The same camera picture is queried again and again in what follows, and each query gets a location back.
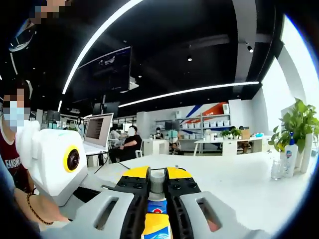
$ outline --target white bottle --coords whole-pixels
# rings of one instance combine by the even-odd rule
[[[293,135],[294,133],[291,132],[289,145],[286,145],[285,147],[286,162],[284,176],[286,178],[291,178],[293,176],[298,154],[298,146],[295,144]]]

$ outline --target laptop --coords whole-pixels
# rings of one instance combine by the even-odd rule
[[[89,117],[83,146],[87,156],[106,153],[113,113]]]

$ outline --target office desk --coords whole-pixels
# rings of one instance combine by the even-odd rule
[[[272,155],[279,157],[277,152],[233,157],[150,155],[122,163],[129,168],[178,165],[193,176],[201,191],[211,192],[232,207],[242,225],[274,234],[302,199],[313,170],[289,179],[272,180]],[[116,163],[103,166],[95,175],[117,183],[125,171],[125,167]]]
[[[166,139],[143,139],[144,156],[169,154],[169,141]]]
[[[263,145],[267,145],[268,139],[271,136],[263,136],[263,137],[251,137],[250,139],[217,139],[217,140],[198,140],[194,143],[196,144],[194,155],[196,156],[198,145],[204,143],[222,143],[223,144],[223,156],[234,156],[237,154],[237,143],[244,141],[254,141],[252,146],[252,152],[261,152],[263,151]]]

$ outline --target ceiling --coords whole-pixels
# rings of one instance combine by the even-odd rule
[[[18,73],[33,86],[32,110],[57,110],[81,116],[101,100],[62,90],[79,53],[98,27],[128,0],[74,0],[58,17],[37,24],[27,48],[13,52]],[[121,104],[191,88],[261,81],[278,37],[279,14],[267,0],[144,0],[116,20],[94,43],[80,65],[116,49],[132,46],[131,76],[139,87],[106,93]],[[249,53],[246,42],[254,49]],[[15,78],[9,51],[0,58],[4,81]],[[261,85],[206,90],[120,108],[119,116],[229,99],[251,99]]]

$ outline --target beaded bracelet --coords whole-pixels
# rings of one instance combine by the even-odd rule
[[[28,195],[27,195],[27,197],[26,197],[26,200],[27,200],[27,202],[28,202],[28,205],[29,205],[31,211],[35,214],[36,218],[38,218],[42,223],[44,223],[44,224],[46,224],[46,225],[52,225],[53,222],[51,222],[51,223],[45,222],[45,221],[42,220],[42,218],[39,217],[39,215],[34,211],[34,209],[32,208],[32,206],[31,206],[31,204],[30,204],[30,197],[31,197],[32,195],[35,195],[35,194],[34,194],[34,190],[32,191],[32,193],[28,193]]]

